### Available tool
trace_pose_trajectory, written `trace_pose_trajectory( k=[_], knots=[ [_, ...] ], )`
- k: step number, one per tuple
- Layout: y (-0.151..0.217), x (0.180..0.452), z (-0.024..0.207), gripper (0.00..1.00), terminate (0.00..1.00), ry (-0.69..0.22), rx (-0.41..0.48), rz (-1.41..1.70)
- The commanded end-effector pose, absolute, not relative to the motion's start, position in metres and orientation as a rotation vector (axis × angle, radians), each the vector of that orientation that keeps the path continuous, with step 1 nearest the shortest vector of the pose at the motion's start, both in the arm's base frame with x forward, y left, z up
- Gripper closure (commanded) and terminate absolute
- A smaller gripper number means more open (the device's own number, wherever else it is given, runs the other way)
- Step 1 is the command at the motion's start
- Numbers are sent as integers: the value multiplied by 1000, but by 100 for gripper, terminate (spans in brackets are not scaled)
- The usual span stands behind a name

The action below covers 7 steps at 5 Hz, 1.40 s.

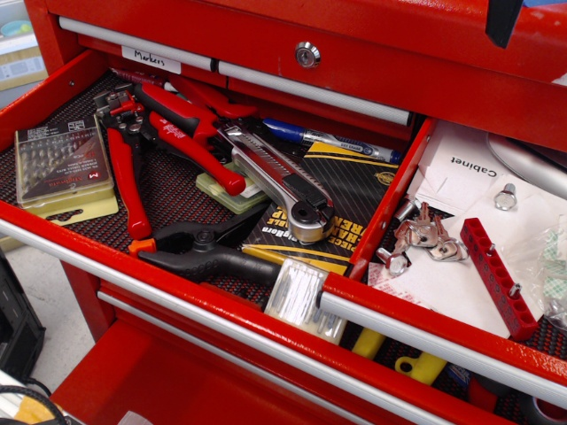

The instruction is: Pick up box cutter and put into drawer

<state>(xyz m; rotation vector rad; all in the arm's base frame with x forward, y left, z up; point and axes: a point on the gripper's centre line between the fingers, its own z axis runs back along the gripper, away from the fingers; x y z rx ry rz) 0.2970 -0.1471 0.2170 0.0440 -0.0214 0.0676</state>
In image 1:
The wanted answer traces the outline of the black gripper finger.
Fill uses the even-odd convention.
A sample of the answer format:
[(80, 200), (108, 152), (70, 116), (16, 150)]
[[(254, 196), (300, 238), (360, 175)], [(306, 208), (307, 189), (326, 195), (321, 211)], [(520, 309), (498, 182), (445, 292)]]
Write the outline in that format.
[(488, 1), (485, 34), (496, 47), (508, 47), (523, 4), (523, 0)]

